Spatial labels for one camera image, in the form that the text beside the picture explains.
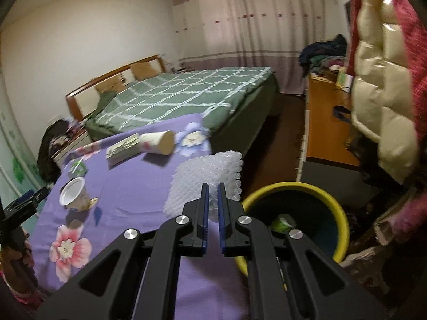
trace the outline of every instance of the pink curtain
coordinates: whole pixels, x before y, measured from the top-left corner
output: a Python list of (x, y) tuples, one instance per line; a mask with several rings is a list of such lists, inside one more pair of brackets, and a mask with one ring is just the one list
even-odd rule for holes
[(304, 89), (299, 53), (325, 34), (323, 0), (173, 0), (173, 15), (181, 63), (270, 66), (289, 94)]

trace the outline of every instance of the white puffer jacket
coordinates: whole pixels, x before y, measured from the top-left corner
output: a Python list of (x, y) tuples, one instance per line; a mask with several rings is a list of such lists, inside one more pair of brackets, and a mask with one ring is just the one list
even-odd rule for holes
[(352, 120), (379, 144), (379, 165), (402, 183), (418, 158), (411, 74), (391, 0), (362, 0)]

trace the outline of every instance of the bed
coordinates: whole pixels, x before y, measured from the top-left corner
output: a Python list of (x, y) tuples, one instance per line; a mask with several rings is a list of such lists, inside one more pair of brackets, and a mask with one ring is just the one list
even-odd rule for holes
[[(135, 79), (135, 66), (149, 64), (155, 76)], [(118, 78), (124, 90), (99, 93)], [(70, 113), (85, 121), (93, 140), (190, 113), (200, 113), (210, 130), (213, 152), (246, 154), (272, 113), (278, 85), (268, 67), (222, 68), (167, 73), (159, 55), (125, 65), (91, 80), (66, 96)]]

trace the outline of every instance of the wooden floor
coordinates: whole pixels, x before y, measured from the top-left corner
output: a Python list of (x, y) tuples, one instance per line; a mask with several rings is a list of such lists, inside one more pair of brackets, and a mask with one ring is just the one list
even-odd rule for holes
[(296, 180), (304, 133), (305, 104), (301, 97), (295, 95), (283, 95), (281, 98), (281, 115), (267, 117), (243, 159), (242, 200), (268, 184)]

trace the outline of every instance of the white paper cup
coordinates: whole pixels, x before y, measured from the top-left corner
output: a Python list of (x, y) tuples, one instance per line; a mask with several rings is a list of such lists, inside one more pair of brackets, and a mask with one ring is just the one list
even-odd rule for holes
[(143, 153), (170, 155), (175, 148), (175, 133), (172, 130), (144, 133), (139, 136), (139, 145)]
[(67, 209), (84, 211), (89, 208), (90, 198), (83, 177), (77, 177), (68, 182), (59, 195), (59, 204)]

